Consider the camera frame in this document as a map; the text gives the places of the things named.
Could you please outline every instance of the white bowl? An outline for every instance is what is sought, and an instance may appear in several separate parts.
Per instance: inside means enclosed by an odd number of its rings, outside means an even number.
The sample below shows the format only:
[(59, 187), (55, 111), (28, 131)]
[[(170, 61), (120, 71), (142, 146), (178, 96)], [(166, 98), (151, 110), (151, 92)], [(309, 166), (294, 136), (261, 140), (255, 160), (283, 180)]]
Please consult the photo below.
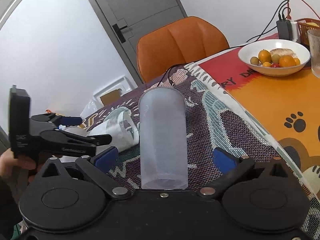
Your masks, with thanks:
[[(265, 49), (270, 51), (272, 49), (291, 49), (300, 60), (301, 65), (293, 67), (282, 67), (282, 68), (272, 68), (272, 67), (263, 67), (250, 64), (250, 59), (252, 57), (258, 57), (258, 54), (261, 50)], [(238, 57), (241, 61), (247, 64), (249, 68), (252, 68), (255, 71), (260, 72), (261, 74), (267, 76), (288, 76), (293, 74), (304, 67), (304, 65), (310, 60), (310, 52), (301, 44), (288, 41), (288, 40), (263, 40), (256, 41), (244, 46), (238, 52)]]

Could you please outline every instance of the translucent cup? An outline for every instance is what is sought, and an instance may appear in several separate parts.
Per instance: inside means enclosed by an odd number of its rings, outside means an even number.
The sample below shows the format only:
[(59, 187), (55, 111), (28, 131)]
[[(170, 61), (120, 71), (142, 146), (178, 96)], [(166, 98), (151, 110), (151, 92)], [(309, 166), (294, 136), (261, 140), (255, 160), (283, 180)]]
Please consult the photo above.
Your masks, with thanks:
[(143, 189), (188, 186), (186, 103), (174, 88), (157, 87), (139, 101)]
[(320, 30), (308, 30), (312, 73), (320, 78)]

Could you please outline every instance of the black door handle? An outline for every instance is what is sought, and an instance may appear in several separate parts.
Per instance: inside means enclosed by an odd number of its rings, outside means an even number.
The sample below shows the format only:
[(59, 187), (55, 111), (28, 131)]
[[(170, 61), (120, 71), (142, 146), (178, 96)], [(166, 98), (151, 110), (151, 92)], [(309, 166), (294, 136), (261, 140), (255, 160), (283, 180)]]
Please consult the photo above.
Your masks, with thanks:
[(121, 43), (124, 43), (126, 40), (121, 32), (121, 30), (127, 28), (128, 26), (123, 26), (122, 28), (119, 28), (119, 26), (117, 24), (114, 24), (113, 26), (113, 29), (115, 30), (115, 33), (117, 34), (119, 40), (121, 41)]

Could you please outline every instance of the orange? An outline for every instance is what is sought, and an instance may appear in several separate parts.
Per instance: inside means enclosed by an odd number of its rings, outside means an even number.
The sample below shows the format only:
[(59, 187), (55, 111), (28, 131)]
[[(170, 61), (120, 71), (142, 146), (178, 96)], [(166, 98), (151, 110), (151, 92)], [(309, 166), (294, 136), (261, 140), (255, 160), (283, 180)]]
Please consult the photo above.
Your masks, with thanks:
[(301, 64), (300, 60), (297, 57), (294, 58), (294, 61), (296, 63), (296, 66), (299, 66)]
[(263, 64), (265, 62), (271, 62), (271, 54), (267, 50), (262, 50), (259, 52), (258, 59)]
[(271, 63), (270, 62), (265, 62), (262, 64), (263, 67), (271, 67)]
[(280, 67), (293, 67), (296, 65), (294, 58), (290, 55), (281, 56), (279, 59)]

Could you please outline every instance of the metal pin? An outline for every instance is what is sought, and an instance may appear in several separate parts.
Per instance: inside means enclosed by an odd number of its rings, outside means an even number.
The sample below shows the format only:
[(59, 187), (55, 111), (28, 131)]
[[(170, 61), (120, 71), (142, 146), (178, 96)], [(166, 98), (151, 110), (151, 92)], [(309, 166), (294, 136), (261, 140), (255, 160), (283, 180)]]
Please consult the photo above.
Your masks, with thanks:
[(213, 195), (214, 193), (216, 193), (216, 190), (213, 187), (203, 187), (200, 190), (200, 193), (202, 195), (209, 196), (209, 195)]
[(128, 193), (128, 189), (125, 188), (125, 187), (115, 187), (112, 190), (112, 193), (115, 194), (115, 195), (124, 195), (124, 194)]
[(169, 197), (169, 194), (166, 192), (160, 193), (160, 197)]

